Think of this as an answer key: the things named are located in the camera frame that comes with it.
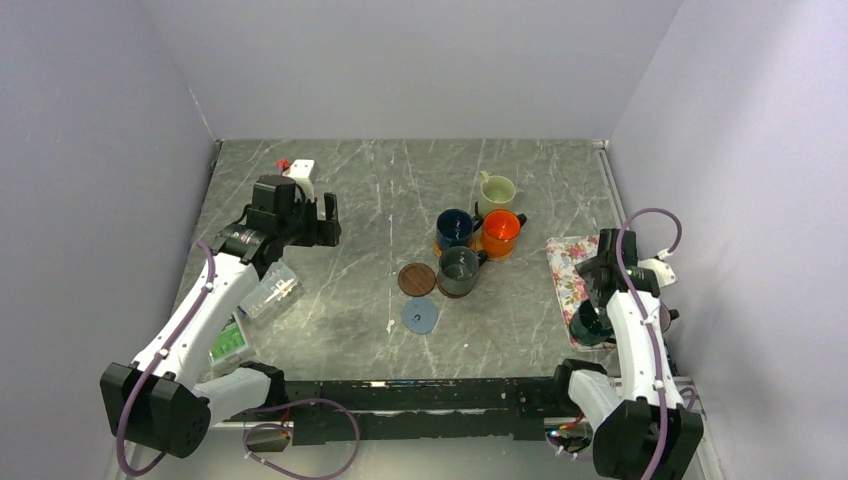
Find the cream green mug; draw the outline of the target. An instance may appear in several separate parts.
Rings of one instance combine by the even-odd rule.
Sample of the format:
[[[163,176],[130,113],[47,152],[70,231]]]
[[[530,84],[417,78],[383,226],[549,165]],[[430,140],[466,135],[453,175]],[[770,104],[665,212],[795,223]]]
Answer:
[[[516,187],[507,177],[480,172],[480,189],[477,210],[482,217],[495,210],[512,210]]]

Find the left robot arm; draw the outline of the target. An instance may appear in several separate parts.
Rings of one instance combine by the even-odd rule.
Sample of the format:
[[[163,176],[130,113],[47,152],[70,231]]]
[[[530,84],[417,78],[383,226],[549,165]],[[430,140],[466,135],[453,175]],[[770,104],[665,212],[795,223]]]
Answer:
[[[154,339],[126,365],[111,363],[99,385],[117,451],[127,442],[160,456],[185,458],[210,426],[243,412],[264,420],[287,406],[284,373],[247,361],[201,381],[216,339],[242,301],[287,247],[335,247],[341,237],[337,197],[311,196],[305,181],[263,175],[240,217],[211,244],[190,293]]]

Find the navy blue mug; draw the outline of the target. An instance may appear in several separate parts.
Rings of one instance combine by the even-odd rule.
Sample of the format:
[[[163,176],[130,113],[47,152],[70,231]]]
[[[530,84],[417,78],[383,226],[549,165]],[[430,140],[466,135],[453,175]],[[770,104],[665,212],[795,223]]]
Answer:
[[[436,220],[436,246],[442,252],[456,246],[468,247],[482,223],[479,215],[461,209],[444,210]]]

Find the dark teal mug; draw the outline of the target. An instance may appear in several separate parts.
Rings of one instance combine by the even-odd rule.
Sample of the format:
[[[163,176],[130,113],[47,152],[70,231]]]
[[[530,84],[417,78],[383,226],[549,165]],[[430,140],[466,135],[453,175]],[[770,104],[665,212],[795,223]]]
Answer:
[[[604,322],[589,300],[582,301],[570,317],[568,330],[579,345],[594,347],[614,336],[609,322]]]

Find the pink mauve mug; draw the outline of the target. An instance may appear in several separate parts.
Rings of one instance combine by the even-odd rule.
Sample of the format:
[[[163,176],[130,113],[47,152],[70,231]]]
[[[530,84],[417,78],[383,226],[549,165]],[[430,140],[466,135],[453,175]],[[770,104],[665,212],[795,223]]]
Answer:
[[[660,305],[659,322],[662,332],[666,332],[672,323],[680,317],[677,309],[669,308],[665,304]]]

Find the blue round coaster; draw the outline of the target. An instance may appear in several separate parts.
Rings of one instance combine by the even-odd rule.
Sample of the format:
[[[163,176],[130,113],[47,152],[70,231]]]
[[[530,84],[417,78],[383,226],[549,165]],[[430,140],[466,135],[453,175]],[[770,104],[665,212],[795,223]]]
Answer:
[[[401,310],[401,321],[412,333],[417,335],[429,334],[439,318],[435,303],[426,297],[410,299]]]

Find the orange glossy mug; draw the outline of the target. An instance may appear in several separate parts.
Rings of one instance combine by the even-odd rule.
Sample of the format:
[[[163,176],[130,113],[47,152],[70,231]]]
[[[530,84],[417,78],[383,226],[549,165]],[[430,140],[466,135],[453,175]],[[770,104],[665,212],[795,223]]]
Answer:
[[[485,252],[489,260],[507,259],[514,251],[515,244],[528,218],[525,214],[516,214],[509,210],[497,209],[483,219],[478,237],[479,249]]]

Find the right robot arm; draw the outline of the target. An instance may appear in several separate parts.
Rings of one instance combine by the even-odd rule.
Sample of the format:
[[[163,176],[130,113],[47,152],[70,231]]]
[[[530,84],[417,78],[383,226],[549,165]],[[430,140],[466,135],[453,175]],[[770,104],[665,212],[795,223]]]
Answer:
[[[592,430],[593,465],[613,479],[681,479],[703,437],[701,417],[686,409],[662,339],[662,318],[676,319],[660,299],[677,276],[663,254],[641,260],[630,230],[603,229],[594,256],[576,273],[588,295],[569,325],[585,346],[613,340],[621,385],[607,370],[582,360],[557,367],[551,401],[580,411]]]

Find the dark green mug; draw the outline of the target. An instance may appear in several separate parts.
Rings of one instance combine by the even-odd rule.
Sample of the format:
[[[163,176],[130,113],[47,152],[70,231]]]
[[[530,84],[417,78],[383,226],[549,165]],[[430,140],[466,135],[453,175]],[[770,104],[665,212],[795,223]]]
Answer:
[[[449,248],[440,256],[436,281],[453,294],[471,292],[487,261],[484,255],[478,255],[469,247]]]

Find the dark wooden coaster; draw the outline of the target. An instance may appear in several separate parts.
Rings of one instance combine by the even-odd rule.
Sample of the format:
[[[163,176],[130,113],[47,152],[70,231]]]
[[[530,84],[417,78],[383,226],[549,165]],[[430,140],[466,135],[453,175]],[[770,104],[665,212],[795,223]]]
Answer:
[[[420,262],[405,265],[397,275],[400,290],[411,297],[429,294],[436,284],[436,274],[430,266]]]
[[[436,287],[441,292],[442,295],[444,295],[445,297],[448,297],[448,298],[452,298],[452,299],[463,298],[463,297],[468,296],[469,293],[470,293],[470,292],[466,292],[466,293],[462,293],[462,294],[453,294],[453,293],[450,293],[449,291],[445,290],[443,288],[443,286],[439,283],[436,284]]]

